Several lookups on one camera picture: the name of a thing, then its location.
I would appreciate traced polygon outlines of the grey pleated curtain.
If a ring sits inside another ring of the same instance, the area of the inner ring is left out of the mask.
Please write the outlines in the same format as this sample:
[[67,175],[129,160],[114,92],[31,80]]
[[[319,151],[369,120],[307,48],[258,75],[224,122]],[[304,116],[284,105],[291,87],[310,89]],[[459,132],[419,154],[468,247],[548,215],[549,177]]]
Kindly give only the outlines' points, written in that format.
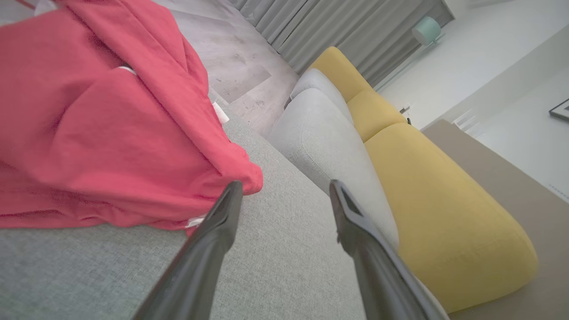
[[229,0],[296,73],[338,48],[372,86],[421,44],[411,30],[422,18],[445,26],[443,0]]

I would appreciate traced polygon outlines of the dark framed wall picture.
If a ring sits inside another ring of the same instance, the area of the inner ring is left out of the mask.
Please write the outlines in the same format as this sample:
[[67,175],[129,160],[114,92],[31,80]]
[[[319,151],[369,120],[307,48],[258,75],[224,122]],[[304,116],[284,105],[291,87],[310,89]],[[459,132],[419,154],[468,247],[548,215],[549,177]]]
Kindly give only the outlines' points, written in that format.
[[569,122],[569,99],[565,99],[562,103],[549,110],[549,115],[566,122]]

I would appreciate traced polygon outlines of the red basketball jersey white sleeves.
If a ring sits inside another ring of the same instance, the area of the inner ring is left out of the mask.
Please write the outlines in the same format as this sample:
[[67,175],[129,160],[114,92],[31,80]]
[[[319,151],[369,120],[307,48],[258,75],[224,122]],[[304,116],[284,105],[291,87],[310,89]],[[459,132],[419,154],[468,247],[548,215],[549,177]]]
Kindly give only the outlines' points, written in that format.
[[56,2],[0,27],[0,228],[179,230],[234,180],[262,189],[167,8]]

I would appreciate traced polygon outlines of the mint green floor lamp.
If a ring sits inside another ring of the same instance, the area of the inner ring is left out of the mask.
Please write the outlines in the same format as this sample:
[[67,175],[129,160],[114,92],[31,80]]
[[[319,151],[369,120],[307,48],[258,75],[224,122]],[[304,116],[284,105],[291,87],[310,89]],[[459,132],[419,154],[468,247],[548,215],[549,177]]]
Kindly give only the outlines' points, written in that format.
[[402,73],[427,55],[429,51],[432,51],[438,45],[439,40],[445,36],[439,23],[430,16],[421,18],[411,29],[411,33],[421,46],[374,87],[376,92],[381,92],[386,86],[389,86]]

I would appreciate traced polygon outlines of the grey fabric sofa seat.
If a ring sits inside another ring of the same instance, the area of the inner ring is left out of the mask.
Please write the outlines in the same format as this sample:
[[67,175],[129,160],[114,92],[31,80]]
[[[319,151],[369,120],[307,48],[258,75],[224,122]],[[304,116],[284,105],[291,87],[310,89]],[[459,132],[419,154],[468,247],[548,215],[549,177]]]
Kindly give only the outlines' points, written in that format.
[[[365,320],[329,196],[224,112],[264,185],[243,198],[211,320]],[[0,229],[0,320],[130,320],[186,240],[147,226]]]

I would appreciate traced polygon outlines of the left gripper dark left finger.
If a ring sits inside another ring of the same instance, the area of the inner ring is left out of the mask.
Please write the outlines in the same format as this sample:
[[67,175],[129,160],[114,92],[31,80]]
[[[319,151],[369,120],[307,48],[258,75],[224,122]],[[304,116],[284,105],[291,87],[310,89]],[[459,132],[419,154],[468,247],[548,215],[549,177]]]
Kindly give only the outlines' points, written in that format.
[[230,182],[132,320],[209,320],[222,262],[235,241],[242,198],[242,183]]

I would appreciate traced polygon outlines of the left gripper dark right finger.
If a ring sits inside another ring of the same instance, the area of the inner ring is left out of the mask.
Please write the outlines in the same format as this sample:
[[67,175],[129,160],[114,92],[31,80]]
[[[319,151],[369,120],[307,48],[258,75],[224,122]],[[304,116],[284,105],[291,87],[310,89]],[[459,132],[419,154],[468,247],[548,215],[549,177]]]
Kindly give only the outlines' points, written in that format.
[[367,320],[449,320],[438,300],[392,249],[347,186],[331,180],[337,240],[353,259]]

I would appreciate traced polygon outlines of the grey fabric sofa cushion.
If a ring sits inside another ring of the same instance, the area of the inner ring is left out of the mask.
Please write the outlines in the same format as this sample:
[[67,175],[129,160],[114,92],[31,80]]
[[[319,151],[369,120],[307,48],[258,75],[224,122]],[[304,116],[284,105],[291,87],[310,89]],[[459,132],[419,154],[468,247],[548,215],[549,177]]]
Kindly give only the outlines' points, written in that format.
[[325,193],[331,180],[343,182],[392,249],[399,248],[396,221],[364,144],[323,92],[309,88],[292,99],[268,141]]
[[338,107],[348,121],[352,125],[354,124],[350,110],[339,89],[318,69],[311,68],[300,77],[295,87],[293,87],[290,99],[294,99],[299,93],[309,88],[318,89],[324,93],[336,107]]

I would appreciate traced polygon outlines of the yellow fabric sofa cushion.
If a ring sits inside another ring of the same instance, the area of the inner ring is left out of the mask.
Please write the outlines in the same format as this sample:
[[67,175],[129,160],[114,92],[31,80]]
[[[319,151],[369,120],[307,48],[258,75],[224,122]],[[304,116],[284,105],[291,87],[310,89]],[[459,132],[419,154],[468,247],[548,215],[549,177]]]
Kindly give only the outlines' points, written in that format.
[[335,85],[346,102],[362,91],[372,90],[349,59],[336,47],[325,49],[308,67],[317,69]]
[[398,253],[447,313],[506,296],[537,275],[518,221],[418,129],[396,123],[364,146],[396,221]]
[[347,106],[362,142],[368,141],[388,126],[407,123],[400,111],[373,89],[361,91],[347,102]]

